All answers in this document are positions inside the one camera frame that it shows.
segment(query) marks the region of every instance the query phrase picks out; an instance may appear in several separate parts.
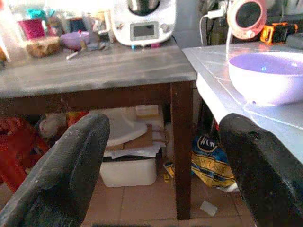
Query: white plastic bin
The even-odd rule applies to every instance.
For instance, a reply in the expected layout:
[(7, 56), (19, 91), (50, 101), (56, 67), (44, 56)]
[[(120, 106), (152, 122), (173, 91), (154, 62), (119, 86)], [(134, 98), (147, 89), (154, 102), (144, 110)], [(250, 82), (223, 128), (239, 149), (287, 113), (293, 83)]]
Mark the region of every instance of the white plastic bin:
[(157, 179), (156, 159), (103, 162), (100, 175), (107, 187), (151, 185)]

